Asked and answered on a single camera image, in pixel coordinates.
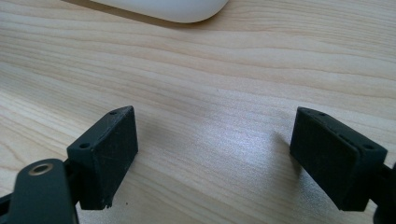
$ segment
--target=screw hole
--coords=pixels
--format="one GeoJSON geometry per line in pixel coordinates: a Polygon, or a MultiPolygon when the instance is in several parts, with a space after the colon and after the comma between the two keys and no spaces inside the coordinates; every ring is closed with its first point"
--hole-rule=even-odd
{"type": "Polygon", "coordinates": [[[373,146],[371,146],[371,145],[367,145],[367,144],[364,144],[364,145],[363,145],[363,147],[365,147],[365,148],[367,148],[367,149],[374,149],[374,147],[373,147],[373,146]]]}
{"type": "Polygon", "coordinates": [[[83,144],[81,144],[81,145],[79,145],[79,147],[80,148],[87,148],[87,147],[89,147],[91,144],[89,144],[89,143],[83,143],[83,144]]]}
{"type": "Polygon", "coordinates": [[[52,167],[53,165],[51,163],[39,164],[29,171],[29,175],[43,175],[44,173],[50,171],[52,167]]]}

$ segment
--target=light wood surface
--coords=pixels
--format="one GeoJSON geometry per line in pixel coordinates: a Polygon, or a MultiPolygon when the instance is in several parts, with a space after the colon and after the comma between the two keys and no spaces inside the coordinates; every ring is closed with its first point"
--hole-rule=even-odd
{"type": "Polygon", "coordinates": [[[133,105],[139,153],[81,223],[372,223],[338,211],[289,154],[297,106],[396,162],[393,0],[230,0],[195,24],[86,0],[0,2],[0,196],[133,105]]]}

